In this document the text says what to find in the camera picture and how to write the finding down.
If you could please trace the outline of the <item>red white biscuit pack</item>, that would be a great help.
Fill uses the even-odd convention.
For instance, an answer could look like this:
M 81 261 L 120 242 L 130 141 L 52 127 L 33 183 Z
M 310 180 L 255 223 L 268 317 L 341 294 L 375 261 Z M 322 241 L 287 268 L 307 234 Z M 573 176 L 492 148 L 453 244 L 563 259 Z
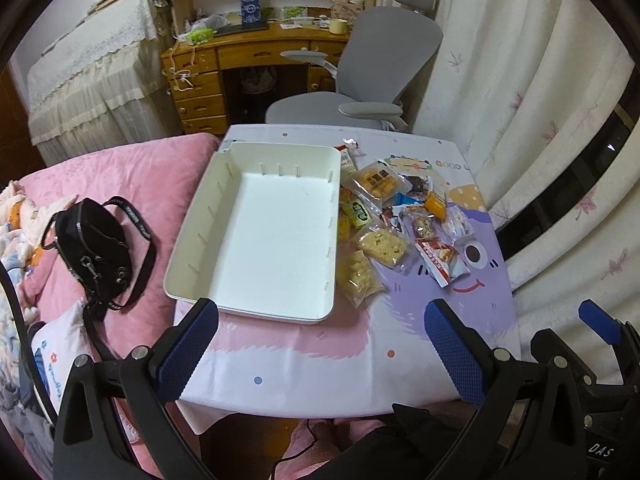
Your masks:
M 468 266 L 454 246 L 439 240 L 418 240 L 416 248 L 426 264 L 428 274 L 440 288 L 446 288 L 458 278 L 470 274 Z

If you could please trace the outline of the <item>clear pack yellow puffs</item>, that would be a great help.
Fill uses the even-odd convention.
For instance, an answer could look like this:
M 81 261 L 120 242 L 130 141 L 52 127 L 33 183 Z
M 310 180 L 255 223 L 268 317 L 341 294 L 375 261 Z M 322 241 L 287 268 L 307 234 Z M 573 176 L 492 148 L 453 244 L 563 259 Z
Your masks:
M 362 250 L 339 255 L 335 277 L 338 288 L 355 308 L 385 290 L 378 272 Z

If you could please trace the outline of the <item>clear pack pale crackers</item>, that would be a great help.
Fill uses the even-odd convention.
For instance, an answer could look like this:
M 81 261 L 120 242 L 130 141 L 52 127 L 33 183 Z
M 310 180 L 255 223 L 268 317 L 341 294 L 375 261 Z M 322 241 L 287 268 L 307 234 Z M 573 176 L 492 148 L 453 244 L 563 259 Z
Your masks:
M 387 269 L 405 269 L 416 260 L 412 246 L 403 237 L 380 226 L 363 230 L 356 236 L 356 243 L 368 257 Z

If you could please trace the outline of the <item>nut bar clear wrapper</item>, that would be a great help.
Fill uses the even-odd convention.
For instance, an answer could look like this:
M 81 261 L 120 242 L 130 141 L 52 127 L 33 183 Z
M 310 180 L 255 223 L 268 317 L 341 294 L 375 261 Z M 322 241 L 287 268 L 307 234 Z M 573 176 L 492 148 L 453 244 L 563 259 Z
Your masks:
M 436 217 L 422 206 L 407 206 L 401 211 L 401 219 L 417 242 L 431 242 L 438 239 Z

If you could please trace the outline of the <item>small orange yellow snack pack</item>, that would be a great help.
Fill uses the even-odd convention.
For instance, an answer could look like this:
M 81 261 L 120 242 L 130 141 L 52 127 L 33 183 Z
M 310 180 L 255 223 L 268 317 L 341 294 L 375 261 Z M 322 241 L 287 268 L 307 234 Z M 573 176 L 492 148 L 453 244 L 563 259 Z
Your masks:
M 444 221 L 447 215 L 447 202 L 446 198 L 442 197 L 435 191 L 427 193 L 426 200 L 424 202 L 425 209 L 432 214 L 436 219 Z

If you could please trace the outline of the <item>brown white snack pack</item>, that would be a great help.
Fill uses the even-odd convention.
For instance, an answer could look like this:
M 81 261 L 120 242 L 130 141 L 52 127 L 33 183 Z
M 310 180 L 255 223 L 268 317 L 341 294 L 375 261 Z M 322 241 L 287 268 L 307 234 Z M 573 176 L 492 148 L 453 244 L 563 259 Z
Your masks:
M 406 228 L 401 218 L 401 213 L 404 209 L 404 205 L 389 206 L 385 207 L 381 214 L 381 221 L 384 226 L 400 237 L 407 237 Z

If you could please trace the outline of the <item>yellow cake clear wrapper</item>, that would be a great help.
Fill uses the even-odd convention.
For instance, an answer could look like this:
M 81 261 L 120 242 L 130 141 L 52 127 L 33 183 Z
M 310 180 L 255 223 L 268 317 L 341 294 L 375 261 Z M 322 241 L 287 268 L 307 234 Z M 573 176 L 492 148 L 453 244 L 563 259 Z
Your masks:
M 338 213 L 337 219 L 337 243 L 344 244 L 347 243 L 352 237 L 352 222 L 350 222 L 349 218 L 344 214 L 343 211 Z

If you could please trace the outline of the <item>dark chocolate snack pack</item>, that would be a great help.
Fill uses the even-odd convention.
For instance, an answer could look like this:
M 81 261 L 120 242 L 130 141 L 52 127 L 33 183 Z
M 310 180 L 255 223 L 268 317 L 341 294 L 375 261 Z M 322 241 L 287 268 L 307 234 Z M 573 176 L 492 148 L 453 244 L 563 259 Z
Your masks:
M 402 178 L 406 182 L 406 195 L 413 200 L 425 202 L 427 197 L 433 191 L 432 179 L 429 176 L 403 174 Z

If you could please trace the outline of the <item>green pineapple cake pack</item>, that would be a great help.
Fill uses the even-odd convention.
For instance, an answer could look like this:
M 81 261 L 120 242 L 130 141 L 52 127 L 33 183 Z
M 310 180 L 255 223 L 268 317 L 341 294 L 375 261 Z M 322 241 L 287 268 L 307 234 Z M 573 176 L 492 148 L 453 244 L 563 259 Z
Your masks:
M 370 212 L 359 198 L 343 200 L 341 208 L 356 231 L 368 226 L 372 221 Z

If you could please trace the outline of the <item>crab roe snack clear pack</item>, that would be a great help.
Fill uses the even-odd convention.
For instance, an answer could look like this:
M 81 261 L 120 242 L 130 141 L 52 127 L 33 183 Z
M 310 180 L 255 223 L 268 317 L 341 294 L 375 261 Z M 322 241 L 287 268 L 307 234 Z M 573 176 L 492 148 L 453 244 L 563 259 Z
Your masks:
M 350 176 L 350 184 L 357 194 L 378 208 L 388 205 L 398 194 L 408 193 L 411 188 L 406 178 L 379 160 L 355 171 Z

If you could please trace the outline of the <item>small clear candy pack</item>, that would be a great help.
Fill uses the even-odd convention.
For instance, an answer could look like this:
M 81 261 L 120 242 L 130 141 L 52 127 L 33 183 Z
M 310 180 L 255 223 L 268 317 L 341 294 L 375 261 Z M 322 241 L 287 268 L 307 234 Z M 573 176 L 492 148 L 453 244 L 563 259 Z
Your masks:
M 351 152 L 358 152 L 360 150 L 360 145 L 355 139 L 344 139 L 343 144 L 344 147 Z

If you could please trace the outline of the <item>blue foil snack pack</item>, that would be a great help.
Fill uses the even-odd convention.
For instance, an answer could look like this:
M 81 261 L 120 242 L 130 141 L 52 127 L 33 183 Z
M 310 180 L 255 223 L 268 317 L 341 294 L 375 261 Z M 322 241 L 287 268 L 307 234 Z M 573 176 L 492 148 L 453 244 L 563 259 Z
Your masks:
M 393 206 L 401 206 L 401 205 L 419 205 L 422 206 L 424 204 L 424 200 L 419 200 L 418 198 L 398 193 L 392 200 Z

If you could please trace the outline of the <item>cream green red-edged pack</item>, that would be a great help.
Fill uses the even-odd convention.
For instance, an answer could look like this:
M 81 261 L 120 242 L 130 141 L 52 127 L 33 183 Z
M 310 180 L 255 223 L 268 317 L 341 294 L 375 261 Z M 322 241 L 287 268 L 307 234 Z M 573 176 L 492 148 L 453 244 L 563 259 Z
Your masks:
M 355 164 L 354 158 L 352 157 L 352 153 L 350 152 L 349 147 L 346 144 L 343 144 L 337 146 L 335 149 L 340 153 L 341 175 L 350 176 L 351 174 L 356 172 L 357 166 Z

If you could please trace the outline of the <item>cartoon printed tablecloth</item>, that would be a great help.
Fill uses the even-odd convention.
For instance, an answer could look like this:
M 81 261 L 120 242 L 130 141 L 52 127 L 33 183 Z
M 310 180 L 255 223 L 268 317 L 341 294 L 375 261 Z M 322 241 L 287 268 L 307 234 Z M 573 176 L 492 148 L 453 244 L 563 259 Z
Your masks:
M 463 251 L 470 272 L 440 287 L 424 266 L 408 274 L 387 271 L 387 292 L 352 306 L 337 296 L 318 324 L 221 315 L 206 353 L 178 407 L 201 434 L 233 413 L 281 418 L 363 417 L 386 414 L 396 404 L 425 406 L 456 397 L 456 389 L 424 330 L 424 310 L 446 300 L 488 344 L 520 350 L 506 264 L 469 166 L 449 141 L 414 134 L 345 131 L 335 127 L 234 126 L 224 144 L 276 142 L 336 145 L 353 138 L 357 162 L 388 158 L 428 169 L 447 185 L 475 236 Z

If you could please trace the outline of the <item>white plastic storage tray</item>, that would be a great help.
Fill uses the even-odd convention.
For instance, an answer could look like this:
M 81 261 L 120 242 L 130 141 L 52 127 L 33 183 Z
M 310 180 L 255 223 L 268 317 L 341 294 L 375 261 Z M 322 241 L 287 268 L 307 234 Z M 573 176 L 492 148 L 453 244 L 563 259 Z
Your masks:
M 325 320 L 340 177 L 330 146 L 234 142 L 213 154 L 172 250 L 166 295 L 250 318 Z

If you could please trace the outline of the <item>white printed pillow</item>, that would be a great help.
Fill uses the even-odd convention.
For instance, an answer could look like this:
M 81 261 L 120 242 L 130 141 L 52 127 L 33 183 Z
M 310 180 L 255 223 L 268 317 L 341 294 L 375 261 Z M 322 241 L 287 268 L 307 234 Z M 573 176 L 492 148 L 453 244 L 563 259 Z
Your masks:
M 76 300 L 57 318 L 45 322 L 32 337 L 36 367 L 55 414 L 60 412 L 75 359 L 88 354 L 96 362 L 104 361 L 87 332 L 82 317 L 85 306 L 85 299 Z

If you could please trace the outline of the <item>pink bed quilt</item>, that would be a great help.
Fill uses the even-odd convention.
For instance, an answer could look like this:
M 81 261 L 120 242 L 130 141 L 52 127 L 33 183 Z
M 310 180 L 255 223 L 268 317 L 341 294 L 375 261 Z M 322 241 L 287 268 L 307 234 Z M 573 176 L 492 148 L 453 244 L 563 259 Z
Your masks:
M 124 229 L 112 214 L 120 209 L 149 244 L 140 268 L 134 268 Z M 155 260 L 154 236 L 142 214 L 129 200 L 113 196 L 103 204 L 86 198 L 56 214 L 44 229 L 54 248 L 75 274 L 88 296 L 87 322 L 104 319 L 129 296 L 132 307 L 142 296 Z M 141 437 L 165 479 L 209 479 L 212 473 L 193 452 L 168 414 L 166 406 L 181 396 L 198 362 L 216 334 L 216 304 L 199 299 L 182 321 L 151 347 L 134 348 L 115 359 L 102 341 L 94 344 L 102 359 L 83 353 L 73 360 L 61 406 L 54 408 L 32 352 L 24 316 L 9 273 L 1 287 L 18 333 L 21 361 L 32 380 L 43 411 L 54 427 L 53 475 L 57 479 L 146 479 L 117 413 L 116 402 L 128 402 Z

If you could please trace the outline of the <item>pastel plush blanket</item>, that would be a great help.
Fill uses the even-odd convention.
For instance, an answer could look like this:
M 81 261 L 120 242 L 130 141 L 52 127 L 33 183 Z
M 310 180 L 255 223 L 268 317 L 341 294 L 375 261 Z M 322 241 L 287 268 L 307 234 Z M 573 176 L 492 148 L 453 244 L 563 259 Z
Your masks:
M 14 281 L 27 323 L 40 317 L 37 297 L 56 259 L 53 250 L 43 249 L 42 237 L 49 234 L 49 222 L 54 216 L 76 200 L 77 195 L 67 195 L 37 206 L 17 181 L 10 181 L 1 192 L 1 262 Z

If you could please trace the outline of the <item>white lace covered furniture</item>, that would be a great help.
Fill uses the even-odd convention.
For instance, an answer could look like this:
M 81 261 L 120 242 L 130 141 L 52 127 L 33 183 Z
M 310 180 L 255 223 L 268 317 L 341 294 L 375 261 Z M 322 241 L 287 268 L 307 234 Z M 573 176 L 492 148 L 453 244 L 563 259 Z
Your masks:
M 119 0 L 51 44 L 27 78 L 29 134 L 44 162 L 178 133 L 162 63 L 171 43 L 153 0 Z

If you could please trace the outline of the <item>white floral curtain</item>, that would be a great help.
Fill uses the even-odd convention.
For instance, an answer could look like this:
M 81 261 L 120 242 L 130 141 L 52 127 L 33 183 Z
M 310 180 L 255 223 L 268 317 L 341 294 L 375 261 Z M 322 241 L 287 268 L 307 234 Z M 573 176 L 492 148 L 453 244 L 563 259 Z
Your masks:
M 378 0 L 388 6 L 392 0 Z M 555 330 L 602 382 L 613 352 L 579 321 L 594 300 L 639 318 L 639 140 L 585 154 L 634 74 L 589 0 L 438 0 L 444 39 L 405 98 L 412 130 L 457 145 L 501 245 L 524 341 Z

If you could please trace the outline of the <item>green tissue pack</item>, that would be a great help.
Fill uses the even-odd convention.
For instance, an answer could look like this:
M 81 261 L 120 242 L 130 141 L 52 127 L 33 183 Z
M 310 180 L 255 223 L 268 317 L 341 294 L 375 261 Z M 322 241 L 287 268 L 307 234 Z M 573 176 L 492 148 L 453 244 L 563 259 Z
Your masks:
M 190 46 L 195 46 L 196 44 L 202 44 L 203 42 L 212 40 L 214 36 L 215 31 L 208 27 L 191 29 L 190 32 L 186 32 L 182 36 L 182 41 L 190 44 Z

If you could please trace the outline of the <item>grey office chair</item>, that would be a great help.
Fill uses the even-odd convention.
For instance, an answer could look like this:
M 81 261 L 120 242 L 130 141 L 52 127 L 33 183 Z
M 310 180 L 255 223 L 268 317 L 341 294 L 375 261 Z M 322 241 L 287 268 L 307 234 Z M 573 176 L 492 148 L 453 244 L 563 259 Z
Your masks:
M 270 105 L 268 124 L 325 125 L 408 132 L 399 98 L 442 43 L 433 19 L 439 0 L 394 0 L 362 11 L 336 65 L 324 52 L 283 51 L 290 61 L 327 70 L 333 92 L 290 96 Z

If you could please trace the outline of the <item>wooden desk with drawers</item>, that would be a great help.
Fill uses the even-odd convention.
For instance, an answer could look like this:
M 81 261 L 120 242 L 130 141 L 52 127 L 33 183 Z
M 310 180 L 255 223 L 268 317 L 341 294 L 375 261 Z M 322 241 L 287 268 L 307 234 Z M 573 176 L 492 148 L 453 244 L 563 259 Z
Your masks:
M 182 40 L 162 55 L 163 73 L 187 133 L 222 136 L 240 122 L 262 122 L 273 102 L 287 96 L 332 91 L 322 67 L 290 61 L 289 50 L 320 51 L 337 64 L 346 35 L 332 35 L 322 18 L 353 18 L 375 0 L 262 0 L 262 21 L 243 25 L 240 0 L 175 0 L 172 19 L 180 34 L 197 18 L 228 18 L 212 40 Z

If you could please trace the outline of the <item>blue gift bag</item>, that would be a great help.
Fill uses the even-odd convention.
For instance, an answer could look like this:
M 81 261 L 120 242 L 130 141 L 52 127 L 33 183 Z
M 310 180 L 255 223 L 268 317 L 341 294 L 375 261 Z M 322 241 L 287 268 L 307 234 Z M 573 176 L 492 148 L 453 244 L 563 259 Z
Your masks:
M 255 25 L 262 21 L 262 0 L 240 0 L 243 25 Z

